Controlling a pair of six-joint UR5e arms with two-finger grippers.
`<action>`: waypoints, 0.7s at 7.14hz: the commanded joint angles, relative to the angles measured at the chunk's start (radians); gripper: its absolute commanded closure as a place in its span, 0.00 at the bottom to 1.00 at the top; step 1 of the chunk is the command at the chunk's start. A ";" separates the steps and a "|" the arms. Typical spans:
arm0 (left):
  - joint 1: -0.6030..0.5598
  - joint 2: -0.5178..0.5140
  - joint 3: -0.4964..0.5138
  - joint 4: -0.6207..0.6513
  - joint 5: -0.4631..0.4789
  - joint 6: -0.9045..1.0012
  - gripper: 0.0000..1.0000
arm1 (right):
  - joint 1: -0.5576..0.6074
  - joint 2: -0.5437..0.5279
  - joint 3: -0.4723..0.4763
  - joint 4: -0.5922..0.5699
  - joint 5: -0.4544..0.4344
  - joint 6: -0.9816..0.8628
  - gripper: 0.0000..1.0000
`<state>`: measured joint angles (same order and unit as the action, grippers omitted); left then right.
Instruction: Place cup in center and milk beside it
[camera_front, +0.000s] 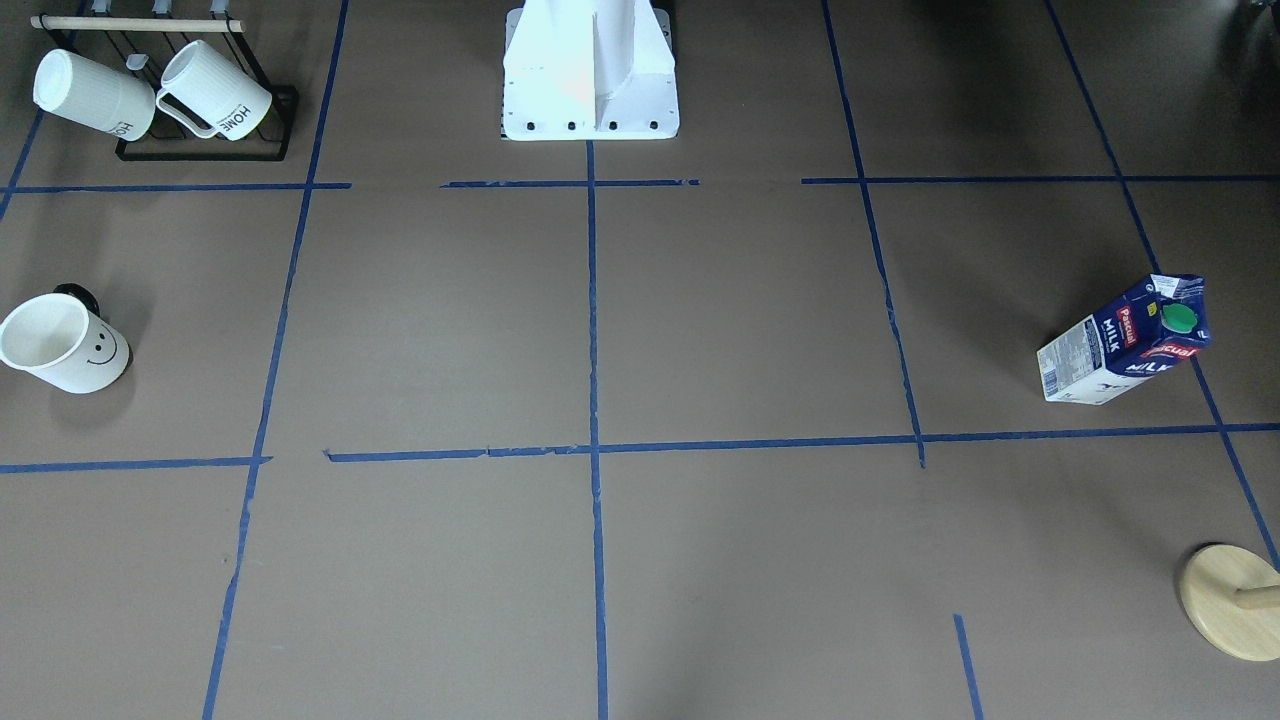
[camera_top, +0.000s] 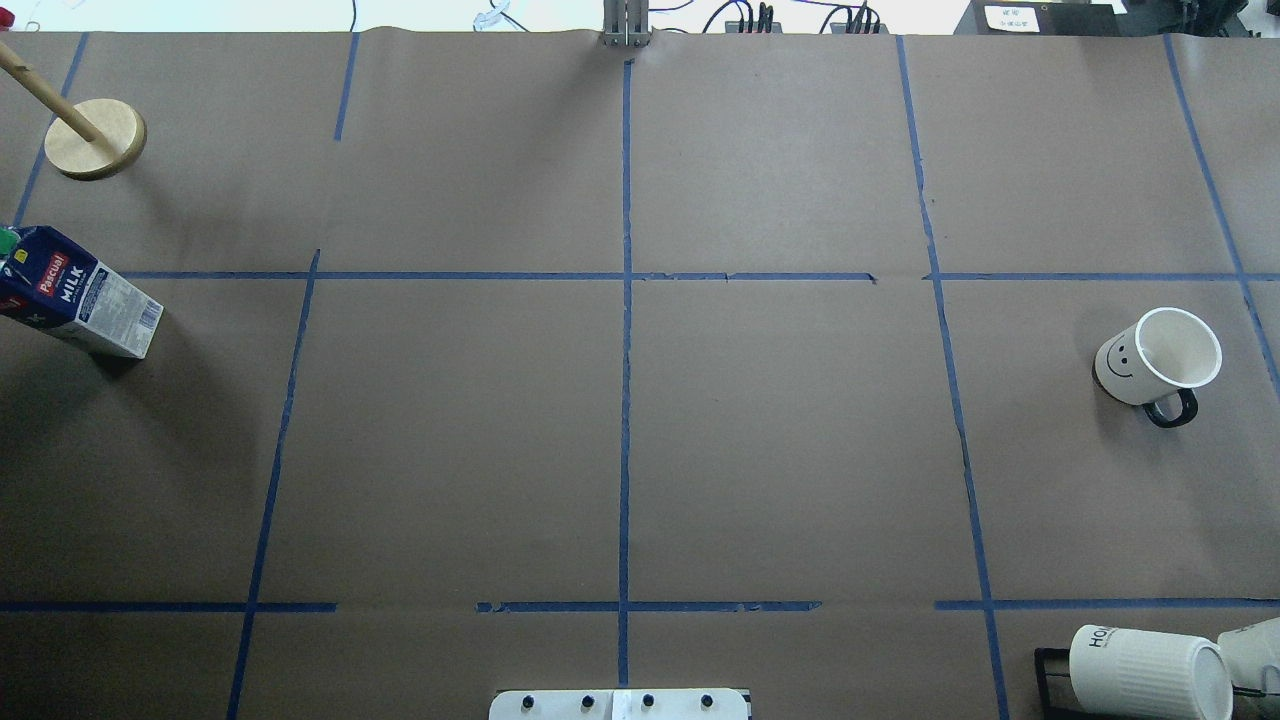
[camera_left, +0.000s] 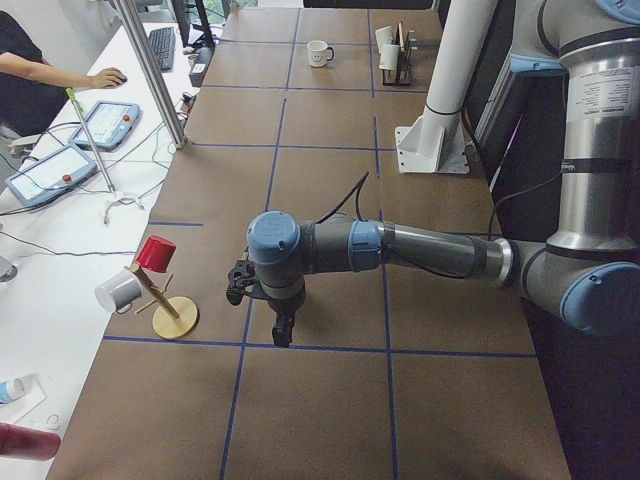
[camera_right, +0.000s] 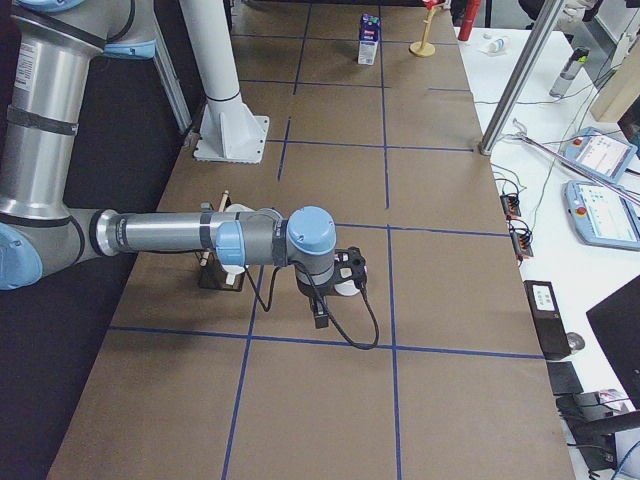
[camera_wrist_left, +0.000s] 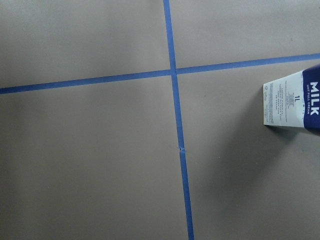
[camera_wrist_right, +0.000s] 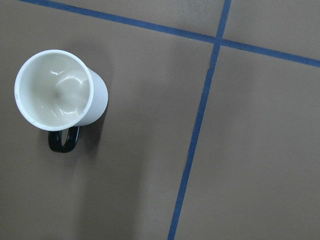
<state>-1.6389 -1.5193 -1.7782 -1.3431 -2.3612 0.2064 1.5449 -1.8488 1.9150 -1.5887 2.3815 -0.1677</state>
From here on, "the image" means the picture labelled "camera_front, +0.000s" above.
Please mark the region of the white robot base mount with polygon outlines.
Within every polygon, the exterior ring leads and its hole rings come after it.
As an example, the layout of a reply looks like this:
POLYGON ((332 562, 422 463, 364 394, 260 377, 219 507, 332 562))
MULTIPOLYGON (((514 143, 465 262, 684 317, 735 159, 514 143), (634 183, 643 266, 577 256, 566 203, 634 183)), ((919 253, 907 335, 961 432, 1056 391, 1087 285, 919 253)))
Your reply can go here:
POLYGON ((652 1, 526 1, 509 10, 503 137, 676 137, 681 115, 672 28, 669 8, 652 1))

